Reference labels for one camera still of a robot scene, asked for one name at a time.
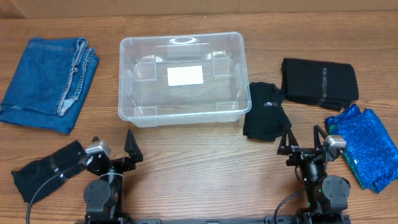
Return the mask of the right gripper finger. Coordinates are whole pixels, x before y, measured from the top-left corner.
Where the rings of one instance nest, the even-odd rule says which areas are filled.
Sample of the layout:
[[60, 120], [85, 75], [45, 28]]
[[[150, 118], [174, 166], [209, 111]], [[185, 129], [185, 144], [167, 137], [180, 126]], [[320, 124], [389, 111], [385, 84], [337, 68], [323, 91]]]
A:
[[325, 139], [327, 137], [327, 134], [319, 125], [315, 125], [313, 127], [313, 139], [314, 148], [317, 150], [323, 149], [323, 141], [321, 141], [320, 137], [322, 137], [322, 139]]
[[277, 149], [277, 155], [288, 156], [299, 149], [299, 144], [290, 127], [284, 128], [284, 133]]

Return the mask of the small black garment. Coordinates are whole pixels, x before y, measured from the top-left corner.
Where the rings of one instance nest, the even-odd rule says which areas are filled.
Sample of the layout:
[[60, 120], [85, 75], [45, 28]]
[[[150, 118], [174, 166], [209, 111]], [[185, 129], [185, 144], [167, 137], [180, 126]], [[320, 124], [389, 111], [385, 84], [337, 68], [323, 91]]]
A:
[[291, 127], [282, 102], [285, 96], [275, 84], [252, 82], [249, 85], [252, 107], [245, 114], [243, 134], [249, 139], [275, 141]]

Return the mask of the large black garment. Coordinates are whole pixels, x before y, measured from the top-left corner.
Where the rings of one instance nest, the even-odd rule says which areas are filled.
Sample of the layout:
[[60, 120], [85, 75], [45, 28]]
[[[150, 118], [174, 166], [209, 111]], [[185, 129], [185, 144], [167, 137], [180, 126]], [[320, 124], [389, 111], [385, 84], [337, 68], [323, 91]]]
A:
[[348, 63], [285, 58], [281, 90], [290, 101], [336, 111], [359, 99], [356, 74]]

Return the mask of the blue sequin fabric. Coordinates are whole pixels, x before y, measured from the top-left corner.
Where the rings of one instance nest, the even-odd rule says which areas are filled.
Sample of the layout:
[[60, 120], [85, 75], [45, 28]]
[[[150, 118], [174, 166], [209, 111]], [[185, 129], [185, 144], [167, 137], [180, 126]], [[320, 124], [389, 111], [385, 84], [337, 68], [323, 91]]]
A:
[[346, 141], [343, 157], [363, 189], [379, 193], [397, 179], [397, 146], [372, 109], [353, 104], [325, 124]]

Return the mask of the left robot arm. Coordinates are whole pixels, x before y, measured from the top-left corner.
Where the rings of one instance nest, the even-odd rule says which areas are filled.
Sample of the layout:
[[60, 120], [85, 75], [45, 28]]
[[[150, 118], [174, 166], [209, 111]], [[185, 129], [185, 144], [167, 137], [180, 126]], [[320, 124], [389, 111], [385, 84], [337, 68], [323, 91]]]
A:
[[125, 156], [111, 159], [109, 145], [97, 137], [85, 149], [81, 164], [88, 172], [98, 176], [83, 191], [85, 223], [133, 223], [130, 214], [124, 211], [124, 174], [143, 161], [143, 154], [131, 129], [127, 131], [124, 152]]

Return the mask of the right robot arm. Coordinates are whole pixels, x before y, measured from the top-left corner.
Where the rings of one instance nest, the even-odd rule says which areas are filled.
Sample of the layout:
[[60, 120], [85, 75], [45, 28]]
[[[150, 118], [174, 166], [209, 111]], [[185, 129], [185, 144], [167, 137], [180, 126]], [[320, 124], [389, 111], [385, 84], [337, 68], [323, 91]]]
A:
[[[350, 223], [343, 211], [348, 208], [351, 185], [348, 180], [326, 172], [329, 162], [339, 158], [346, 141], [339, 135], [327, 135], [321, 127], [313, 127], [313, 148], [300, 147], [292, 130], [284, 129], [277, 154], [288, 156], [286, 165], [295, 168], [296, 178], [303, 189], [288, 196], [274, 211], [272, 223]], [[308, 207], [295, 215], [279, 216], [278, 211], [289, 200], [305, 193]]]

